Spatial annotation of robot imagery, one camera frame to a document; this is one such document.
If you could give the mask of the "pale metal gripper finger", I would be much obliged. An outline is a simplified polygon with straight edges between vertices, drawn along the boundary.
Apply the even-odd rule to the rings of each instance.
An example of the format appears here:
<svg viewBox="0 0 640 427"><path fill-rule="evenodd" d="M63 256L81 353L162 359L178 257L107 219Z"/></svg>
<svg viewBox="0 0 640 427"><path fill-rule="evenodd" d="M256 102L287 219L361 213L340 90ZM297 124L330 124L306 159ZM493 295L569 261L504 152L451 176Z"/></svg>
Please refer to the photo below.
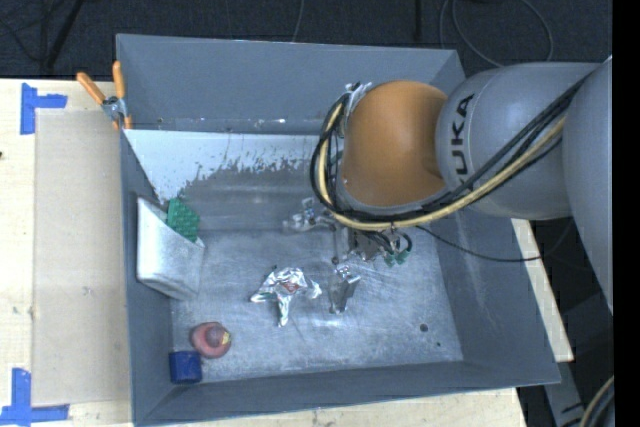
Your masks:
<svg viewBox="0 0 640 427"><path fill-rule="evenodd" d="M346 312L349 301L362 280L362 276L350 265L344 264L334 270L329 282L329 312L340 315Z"/></svg>
<svg viewBox="0 0 640 427"><path fill-rule="evenodd" d="M300 209L282 222L285 232L306 233L314 229L333 229L333 220L325 215L324 207L318 207L316 201L305 198L301 201Z"/></svg>

